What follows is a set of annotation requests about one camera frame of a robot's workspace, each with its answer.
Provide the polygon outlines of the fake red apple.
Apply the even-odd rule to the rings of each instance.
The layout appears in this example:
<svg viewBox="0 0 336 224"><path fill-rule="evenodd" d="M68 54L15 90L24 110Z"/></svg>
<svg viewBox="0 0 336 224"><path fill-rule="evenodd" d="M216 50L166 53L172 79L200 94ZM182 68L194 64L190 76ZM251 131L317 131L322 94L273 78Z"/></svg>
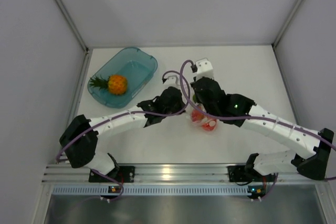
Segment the fake red apple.
<svg viewBox="0 0 336 224"><path fill-rule="evenodd" d="M202 128L206 132L211 132L215 130L217 125L216 119L205 116L198 110L193 110L191 112L190 118L193 125Z"/></svg>

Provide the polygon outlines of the clear zip top bag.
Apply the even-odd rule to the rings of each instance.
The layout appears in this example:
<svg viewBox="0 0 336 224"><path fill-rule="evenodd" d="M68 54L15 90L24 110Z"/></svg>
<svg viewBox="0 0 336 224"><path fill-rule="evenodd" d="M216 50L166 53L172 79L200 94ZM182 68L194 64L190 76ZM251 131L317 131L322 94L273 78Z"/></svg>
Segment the clear zip top bag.
<svg viewBox="0 0 336 224"><path fill-rule="evenodd" d="M217 119L211 118L194 109L190 104L186 108L186 118L189 122L204 132L212 132L217 128Z"/></svg>

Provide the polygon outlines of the fake pineapple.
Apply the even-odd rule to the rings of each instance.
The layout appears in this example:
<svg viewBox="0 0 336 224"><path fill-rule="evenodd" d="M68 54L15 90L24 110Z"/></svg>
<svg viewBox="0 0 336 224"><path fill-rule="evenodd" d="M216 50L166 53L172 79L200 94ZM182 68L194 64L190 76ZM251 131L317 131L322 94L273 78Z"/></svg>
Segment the fake pineapple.
<svg viewBox="0 0 336 224"><path fill-rule="evenodd" d="M107 78L94 76L89 80L89 86L99 90L107 90L113 95L123 95L128 90L128 80L118 74L110 75Z"/></svg>

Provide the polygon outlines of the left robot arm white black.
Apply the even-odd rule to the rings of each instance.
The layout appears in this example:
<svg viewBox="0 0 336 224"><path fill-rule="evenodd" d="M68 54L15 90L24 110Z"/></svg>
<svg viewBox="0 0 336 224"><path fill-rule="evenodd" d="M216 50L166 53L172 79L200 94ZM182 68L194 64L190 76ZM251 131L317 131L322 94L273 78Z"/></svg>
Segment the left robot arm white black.
<svg viewBox="0 0 336 224"><path fill-rule="evenodd" d="M102 145L117 134L161 123L166 117L182 114L184 110L181 91L169 87L160 96L117 114L90 119L79 115L71 121L59 142L72 168L87 167L112 182L117 179L120 166Z"/></svg>

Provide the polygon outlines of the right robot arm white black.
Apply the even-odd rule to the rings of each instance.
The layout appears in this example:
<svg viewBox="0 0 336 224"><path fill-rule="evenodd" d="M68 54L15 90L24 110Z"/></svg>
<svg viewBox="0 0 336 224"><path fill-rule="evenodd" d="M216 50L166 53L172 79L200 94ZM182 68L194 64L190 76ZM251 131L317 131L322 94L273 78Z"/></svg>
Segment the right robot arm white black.
<svg viewBox="0 0 336 224"><path fill-rule="evenodd" d="M221 122L251 130L288 148L287 151L249 156L245 174L250 180L258 180L271 173L294 173L324 180L334 132L323 128L314 131L275 116L241 94L227 94L219 84L202 77L191 84L196 101L205 114Z"/></svg>

